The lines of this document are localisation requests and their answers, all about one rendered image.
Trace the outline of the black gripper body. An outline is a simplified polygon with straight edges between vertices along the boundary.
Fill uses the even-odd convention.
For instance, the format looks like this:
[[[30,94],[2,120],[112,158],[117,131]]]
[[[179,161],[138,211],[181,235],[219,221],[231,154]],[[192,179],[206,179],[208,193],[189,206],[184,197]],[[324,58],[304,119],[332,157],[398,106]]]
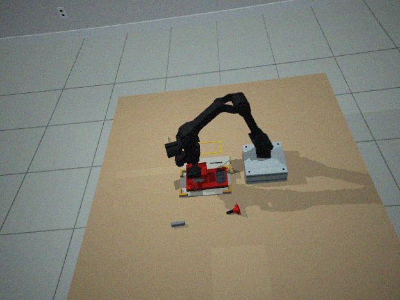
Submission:
[[[200,145],[196,143],[197,151],[193,154],[186,154],[185,157],[188,158],[189,162],[192,163],[192,167],[187,168],[187,178],[198,178],[201,177],[201,168],[197,166],[197,162],[199,162],[199,152]],[[196,166],[195,166],[196,163]]]

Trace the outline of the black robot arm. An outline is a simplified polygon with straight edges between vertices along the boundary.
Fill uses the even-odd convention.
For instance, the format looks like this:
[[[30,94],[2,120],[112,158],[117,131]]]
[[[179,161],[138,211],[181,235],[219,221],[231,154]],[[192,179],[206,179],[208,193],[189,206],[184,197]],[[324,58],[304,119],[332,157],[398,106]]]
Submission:
[[[232,105],[225,104],[231,101]],[[214,102],[198,115],[193,121],[186,122],[179,127],[175,142],[165,144],[168,158],[175,156],[175,162],[178,167],[184,166],[184,163],[190,164],[186,154],[193,154],[197,151],[196,143],[200,142],[198,134],[210,121],[222,112],[242,116],[250,129],[248,133],[254,147],[256,148],[257,158],[271,158],[273,148],[267,134],[258,128],[253,116],[251,115],[250,105],[242,92],[228,94],[214,100]],[[184,151],[182,151],[184,149]]]

